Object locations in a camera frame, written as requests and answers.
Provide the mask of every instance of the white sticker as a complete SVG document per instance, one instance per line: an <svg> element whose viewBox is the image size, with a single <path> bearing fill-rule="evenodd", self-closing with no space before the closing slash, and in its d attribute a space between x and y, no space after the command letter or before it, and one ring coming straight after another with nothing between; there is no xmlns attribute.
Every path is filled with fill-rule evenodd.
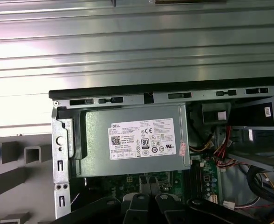
<svg viewBox="0 0 274 224"><path fill-rule="evenodd" d="M181 143L180 143L179 153L178 153L178 154L179 154L180 156L185 156L185 151L186 151L186 149L187 149L187 144L181 142Z"/></svg>
<svg viewBox="0 0 274 224"><path fill-rule="evenodd" d="M264 112L266 113L266 117L271 117L272 116L271 108L269 106L264 108Z"/></svg>
<svg viewBox="0 0 274 224"><path fill-rule="evenodd" d="M176 154L172 118L114 123L108 134L111 160Z"/></svg>

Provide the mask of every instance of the screw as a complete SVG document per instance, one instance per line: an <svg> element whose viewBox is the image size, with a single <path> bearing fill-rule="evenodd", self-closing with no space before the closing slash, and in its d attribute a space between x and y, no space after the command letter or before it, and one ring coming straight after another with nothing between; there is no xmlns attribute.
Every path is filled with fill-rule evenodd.
<svg viewBox="0 0 274 224"><path fill-rule="evenodd" d="M201 201L195 199L195 200L192 201L192 203L195 204L195 205L200 205Z"/></svg>
<svg viewBox="0 0 274 224"><path fill-rule="evenodd" d="M160 198L162 198L162 199L167 199L168 196L167 196L167 195L161 195Z"/></svg>

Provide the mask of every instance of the barcode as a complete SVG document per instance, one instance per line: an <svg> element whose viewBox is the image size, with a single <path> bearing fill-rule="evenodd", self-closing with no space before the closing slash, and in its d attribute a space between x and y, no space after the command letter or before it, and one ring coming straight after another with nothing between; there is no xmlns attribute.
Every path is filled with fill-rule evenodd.
<svg viewBox="0 0 274 224"><path fill-rule="evenodd" d="M271 108L269 106L264 108L264 112L266 113L266 117L271 117L272 116Z"/></svg>
<svg viewBox="0 0 274 224"><path fill-rule="evenodd" d="M120 136L112 136L111 143L113 146L120 145Z"/></svg>

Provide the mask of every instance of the corrugated metal wall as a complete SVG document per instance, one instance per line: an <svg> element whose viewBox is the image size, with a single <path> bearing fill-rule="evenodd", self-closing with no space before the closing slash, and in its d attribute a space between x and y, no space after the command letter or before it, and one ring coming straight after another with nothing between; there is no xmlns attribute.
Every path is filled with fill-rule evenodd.
<svg viewBox="0 0 274 224"><path fill-rule="evenodd" d="M274 0L152 2L0 0L0 135L50 131L49 90L274 76Z"/></svg>

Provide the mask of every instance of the red sticker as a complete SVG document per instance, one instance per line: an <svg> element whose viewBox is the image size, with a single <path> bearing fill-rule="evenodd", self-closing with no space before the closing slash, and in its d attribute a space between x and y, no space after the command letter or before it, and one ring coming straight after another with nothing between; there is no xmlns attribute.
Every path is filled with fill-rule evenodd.
<svg viewBox="0 0 274 224"><path fill-rule="evenodd" d="M187 144L181 142L180 147L179 147L179 155L180 156L185 156L185 150L187 149Z"/></svg>

